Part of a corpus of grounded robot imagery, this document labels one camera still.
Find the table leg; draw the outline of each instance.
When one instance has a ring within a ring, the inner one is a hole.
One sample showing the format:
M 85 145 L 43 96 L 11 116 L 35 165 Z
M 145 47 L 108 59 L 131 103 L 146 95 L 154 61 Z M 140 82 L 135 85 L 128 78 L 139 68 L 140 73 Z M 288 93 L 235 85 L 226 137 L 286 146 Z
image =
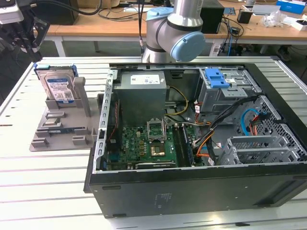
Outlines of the table leg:
M 55 37 L 53 41 L 56 44 L 56 48 L 57 48 L 59 57 L 66 57 L 64 46 L 63 46 L 63 43 L 62 43 L 63 42 L 62 37 L 60 37 L 60 36 Z
M 98 42 L 97 42 L 97 41 L 94 41 L 94 47 L 95 47 L 95 52 L 96 52 L 96 53 L 100 52 L 100 50 L 99 50 L 99 45 L 98 45 Z
M 268 45 L 262 45 L 260 53 L 264 54 L 265 52 L 267 52 L 267 49 L 268 49 Z
M 219 50 L 220 50 L 221 45 L 222 45 L 222 42 L 220 40 L 214 40 L 209 56 L 210 57 L 217 57 L 217 55 L 219 54 Z

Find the green circuit board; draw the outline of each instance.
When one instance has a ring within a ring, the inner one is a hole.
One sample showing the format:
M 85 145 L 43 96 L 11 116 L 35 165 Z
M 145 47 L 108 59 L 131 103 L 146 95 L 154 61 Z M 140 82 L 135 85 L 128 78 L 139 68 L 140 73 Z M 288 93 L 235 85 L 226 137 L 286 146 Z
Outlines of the green circuit board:
M 186 127 L 189 141 L 195 139 L 194 127 Z M 127 163 L 144 162 L 174 162 L 177 166 L 176 149 L 172 127 L 166 127 L 166 139 L 164 143 L 150 143 L 146 126 L 124 127 L 122 131 L 122 146 L 119 152 L 112 152 L 108 156 L 108 166 L 112 170 L 124 170 Z M 160 135 L 161 127 L 151 127 L 150 135 Z M 155 155 L 153 151 L 159 149 L 163 155 Z

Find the blue hard drive label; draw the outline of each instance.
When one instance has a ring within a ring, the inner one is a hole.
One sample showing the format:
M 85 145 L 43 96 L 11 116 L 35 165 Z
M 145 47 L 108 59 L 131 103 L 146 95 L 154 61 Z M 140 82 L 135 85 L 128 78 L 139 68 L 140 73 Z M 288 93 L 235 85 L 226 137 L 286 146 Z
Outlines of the blue hard drive label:
M 48 79 L 47 84 L 58 103 L 70 104 L 74 102 L 74 97 L 71 92 L 72 86 L 66 78 Z

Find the sticker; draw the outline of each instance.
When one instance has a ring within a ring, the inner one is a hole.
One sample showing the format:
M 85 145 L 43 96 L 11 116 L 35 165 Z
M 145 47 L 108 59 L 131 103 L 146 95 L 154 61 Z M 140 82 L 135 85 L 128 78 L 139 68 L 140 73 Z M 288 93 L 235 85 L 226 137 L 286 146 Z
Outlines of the sticker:
M 159 75 L 132 75 L 131 85 L 160 84 Z
M 227 83 L 235 83 L 236 81 L 234 80 L 234 79 L 225 79 L 225 81 L 227 82 Z
M 201 107 L 199 105 L 195 106 L 195 112 L 198 114 L 201 112 Z
M 69 82 L 66 78 L 48 79 L 47 84 L 57 102 L 64 104 L 73 103 L 74 97 L 68 88 Z
M 61 133 L 61 130 L 50 130 L 49 133 Z
M 203 4 L 203 0 L 198 0 L 198 3 L 197 3 L 197 8 L 196 8 L 196 11 L 201 11 L 202 9 L 202 4 Z
M 209 157 L 208 158 L 208 163 L 211 165 L 211 166 L 214 166 L 214 161 Z

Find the yellow cable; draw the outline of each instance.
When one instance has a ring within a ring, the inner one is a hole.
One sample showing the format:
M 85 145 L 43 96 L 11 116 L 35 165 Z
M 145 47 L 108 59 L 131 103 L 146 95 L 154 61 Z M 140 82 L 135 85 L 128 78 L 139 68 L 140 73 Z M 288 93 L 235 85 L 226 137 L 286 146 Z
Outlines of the yellow cable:
M 168 116 L 175 116 L 175 115 L 180 115 L 184 112 L 186 112 L 186 110 L 188 109 L 188 106 L 189 106 L 189 101 L 187 100 L 187 98 L 185 97 L 185 95 L 179 90 L 177 89 L 176 87 L 174 86 L 170 86 L 170 88 L 173 88 L 174 90 L 176 90 L 178 93 L 180 93 L 183 97 L 184 97 L 184 100 L 186 101 L 186 106 L 184 107 L 184 109 L 180 112 L 177 112 L 177 113 L 173 113 L 173 114 L 165 114 L 165 115 L 168 115 Z

